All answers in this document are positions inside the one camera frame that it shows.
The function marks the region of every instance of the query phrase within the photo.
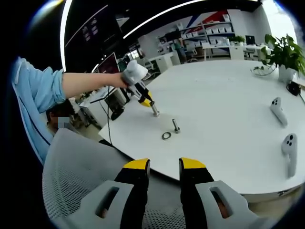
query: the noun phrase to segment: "desk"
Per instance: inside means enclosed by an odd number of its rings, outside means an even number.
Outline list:
[[[256,46],[256,45],[243,45],[243,46],[234,46],[234,45],[211,45],[211,46],[203,46],[202,49],[204,50],[204,61],[206,61],[206,49],[221,49],[221,48],[233,48],[233,47],[242,47],[245,49],[255,49],[261,50],[264,46]]]
[[[305,105],[277,81],[255,77],[257,61],[211,61],[178,65],[148,86],[160,111],[135,99],[110,122],[113,145],[133,159],[150,158],[151,169],[179,179],[179,158],[204,163],[215,180],[241,194],[269,194],[294,188],[305,177]],[[280,96],[288,117],[282,128],[270,111]],[[176,119],[180,134],[174,133]],[[170,131],[172,137],[161,136]],[[287,179],[281,143],[289,133],[298,135],[296,175]],[[108,127],[99,134],[108,141]]]
[[[171,60],[171,57],[173,57],[173,53],[167,53],[164,55],[156,56],[153,58],[150,58],[149,61],[156,61],[157,65],[160,69],[160,73],[165,72],[167,69],[173,66],[173,62]]]

